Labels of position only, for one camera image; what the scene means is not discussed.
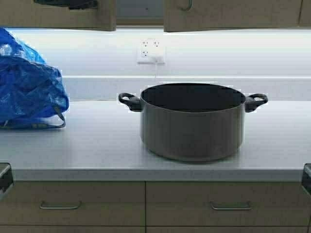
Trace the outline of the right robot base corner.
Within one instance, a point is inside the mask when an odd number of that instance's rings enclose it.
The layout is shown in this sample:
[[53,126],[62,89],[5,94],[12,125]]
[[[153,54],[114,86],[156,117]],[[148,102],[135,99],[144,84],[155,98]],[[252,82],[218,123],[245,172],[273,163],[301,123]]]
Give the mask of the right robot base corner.
[[310,195],[311,194],[311,164],[305,164],[302,174],[302,187]]

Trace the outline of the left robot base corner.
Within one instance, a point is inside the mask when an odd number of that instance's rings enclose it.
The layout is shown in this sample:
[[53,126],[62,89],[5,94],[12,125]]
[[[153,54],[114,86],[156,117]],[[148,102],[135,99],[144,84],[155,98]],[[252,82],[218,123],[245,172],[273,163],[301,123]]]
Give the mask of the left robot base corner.
[[14,185],[12,168],[9,163],[0,164],[0,200],[8,194]]

